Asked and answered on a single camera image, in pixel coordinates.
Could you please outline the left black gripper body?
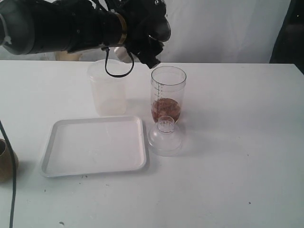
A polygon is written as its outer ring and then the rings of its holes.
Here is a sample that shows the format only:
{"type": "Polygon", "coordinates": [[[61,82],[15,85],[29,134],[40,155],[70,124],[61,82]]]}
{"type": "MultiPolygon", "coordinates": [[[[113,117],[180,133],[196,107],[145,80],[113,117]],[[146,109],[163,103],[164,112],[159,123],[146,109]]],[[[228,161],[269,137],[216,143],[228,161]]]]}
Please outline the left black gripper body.
{"type": "Polygon", "coordinates": [[[119,47],[128,51],[163,51],[171,37],[163,0],[120,0],[118,13],[124,18],[126,38],[119,47]]]}

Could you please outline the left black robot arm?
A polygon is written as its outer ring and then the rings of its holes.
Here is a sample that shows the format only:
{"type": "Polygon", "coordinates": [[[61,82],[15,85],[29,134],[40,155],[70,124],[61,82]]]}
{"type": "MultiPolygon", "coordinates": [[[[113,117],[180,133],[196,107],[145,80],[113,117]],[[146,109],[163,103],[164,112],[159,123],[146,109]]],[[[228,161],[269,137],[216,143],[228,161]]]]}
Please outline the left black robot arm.
{"type": "Polygon", "coordinates": [[[162,0],[3,0],[0,44],[14,55],[124,47],[149,68],[169,40],[162,0]]]}

